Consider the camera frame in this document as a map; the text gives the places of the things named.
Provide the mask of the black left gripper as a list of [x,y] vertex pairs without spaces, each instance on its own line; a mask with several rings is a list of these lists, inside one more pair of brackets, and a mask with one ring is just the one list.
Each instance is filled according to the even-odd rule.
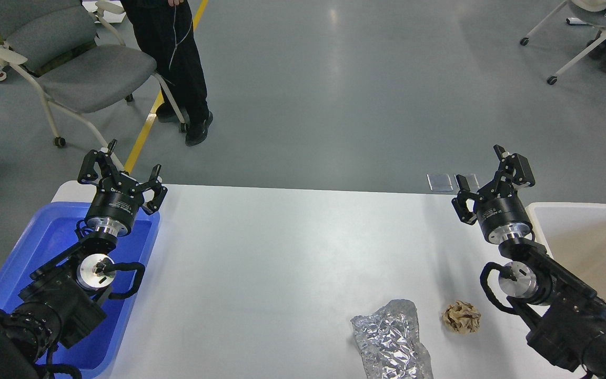
[[[125,236],[132,232],[136,215],[141,206],[145,214],[157,213],[167,195],[168,188],[163,185],[160,177],[161,164],[155,165],[149,180],[140,185],[141,193],[130,190],[138,185],[137,180],[121,174],[112,158],[117,139],[112,139],[106,149],[92,149],[82,162],[77,182],[96,185],[96,195],[87,211],[85,222],[92,230],[104,231],[114,236]],[[153,197],[144,202],[142,193],[151,190]]]

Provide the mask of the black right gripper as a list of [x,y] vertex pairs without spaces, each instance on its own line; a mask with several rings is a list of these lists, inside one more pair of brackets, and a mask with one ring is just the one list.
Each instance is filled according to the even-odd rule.
[[493,180],[472,192],[467,178],[455,175],[459,191],[451,203],[460,221],[467,225],[478,221],[486,242],[500,244],[532,233],[532,223],[518,191],[534,187],[536,177],[522,154],[509,153],[500,145],[493,149],[499,159]]

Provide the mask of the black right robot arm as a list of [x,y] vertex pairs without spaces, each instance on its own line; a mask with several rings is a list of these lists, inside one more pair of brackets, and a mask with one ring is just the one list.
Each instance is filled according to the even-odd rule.
[[508,259],[483,267],[482,290],[498,310],[524,321],[527,344],[551,365],[606,378],[606,302],[534,240],[519,199],[520,188],[536,184],[527,158],[500,145],[493,149],[499,165],[492,180],[473,191],[456,175],[459,191],[451,202],[459,220],[479,224],[486,242]]

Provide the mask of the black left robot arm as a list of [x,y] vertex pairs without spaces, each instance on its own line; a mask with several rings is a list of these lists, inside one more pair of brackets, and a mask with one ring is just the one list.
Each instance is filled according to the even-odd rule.
[[86,154],[78,183],[94,185],[96,194],[86,216],[77,221],[77,242],[31,272],[12,312],[0,309],[0,378],[81,378],[74,365],[55,364],[62,345],[71,348],[107,318],[106,300],[125,300],[137,293],[145,274],[141,262],[114,262],[118,239],[132,232],[137,212],[159,211],[167,194],[160,165],[140,183],[116,168],[116,140]]

